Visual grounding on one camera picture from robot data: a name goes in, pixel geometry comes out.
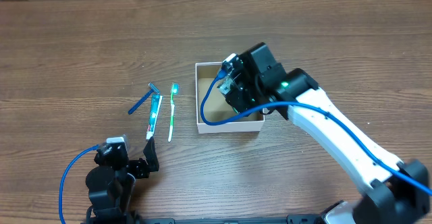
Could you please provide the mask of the blue disposable razor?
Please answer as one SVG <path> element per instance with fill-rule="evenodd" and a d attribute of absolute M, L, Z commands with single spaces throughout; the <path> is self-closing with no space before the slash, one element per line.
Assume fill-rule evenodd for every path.
<path fill-rule="evenodd" d="M 143 104 L 143 102 L 145 102 L 145 100 L 147 100 L 148 97 L 150 97 L 152 94 L 160 94 L 160 90 L 151 82 L 148 83 L 149 86 L 149 91 L 142 96 L 132 107 L 131 109 L 128 111 L 128 115 L 133 114 L 133 112 L 135 112 L 135 110 L 137 110 L 137 108 L 139 108 L 139 106 L 141 106 L 141 104 Z"/>

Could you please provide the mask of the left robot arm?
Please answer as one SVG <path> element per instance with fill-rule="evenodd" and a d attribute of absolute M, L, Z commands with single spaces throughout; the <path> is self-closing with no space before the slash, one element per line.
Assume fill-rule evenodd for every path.
<path fill-rule="evenodd" d="M 136 180 L 159 170 L 155 139 L 147 140 L 144 158 L 130 160 L 128 149 L 125 135 L 108 138 L 97 147 L 94 161 L 98 166 L 86 176 L 91 202 L 86 223 L 142 223 L 142 217 L 129 205 Z"/>

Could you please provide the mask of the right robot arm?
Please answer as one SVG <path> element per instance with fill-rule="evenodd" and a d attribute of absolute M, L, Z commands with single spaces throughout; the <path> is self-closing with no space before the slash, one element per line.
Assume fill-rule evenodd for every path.
<path fill-rule="evenodd" d="M 218 89 L 236 113 L 277 111 L 312 136 L 354 182 L 361 199 L 330 206 L 316 223 L 414 223 L 430 211 L 427 168 L 380 147 L 304 70 L 287 72 L 265 43 L 231 54 L 221 69 L 226 75 Z"/>

